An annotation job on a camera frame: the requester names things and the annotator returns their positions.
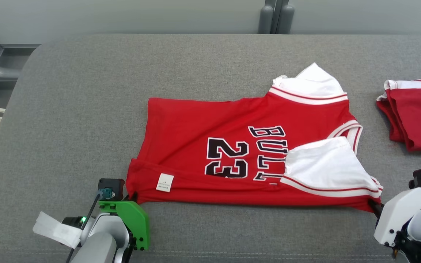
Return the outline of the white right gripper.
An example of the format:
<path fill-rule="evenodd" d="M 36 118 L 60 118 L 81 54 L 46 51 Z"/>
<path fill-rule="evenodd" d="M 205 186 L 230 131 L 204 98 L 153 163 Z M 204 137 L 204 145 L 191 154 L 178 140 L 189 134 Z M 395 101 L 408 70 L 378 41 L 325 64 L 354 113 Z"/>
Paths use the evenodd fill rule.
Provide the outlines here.
<path fill-rule="evenodd" d="M 374 232 L 375 240 L 381 245 L 393 246 L 396 231 L 421 210 L 421 188 L 403 191 L 385 205 L 369 199 L 368 205 L 379 220 Z"/>

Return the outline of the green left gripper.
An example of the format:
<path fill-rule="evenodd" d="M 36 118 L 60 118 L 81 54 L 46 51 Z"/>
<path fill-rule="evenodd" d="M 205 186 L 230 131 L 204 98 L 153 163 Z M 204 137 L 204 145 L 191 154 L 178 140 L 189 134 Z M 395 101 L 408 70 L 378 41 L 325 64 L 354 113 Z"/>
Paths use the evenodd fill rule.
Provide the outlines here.
<path fill-rule="evenodd" d="M 150 246 L 150 222 L 147 213 L 137 204 L 137 193 L 128 194 L 126 201 L 99 201 L 102 213 L 119 216 L 130 234 L 136 250 L 148 250 Z"/>

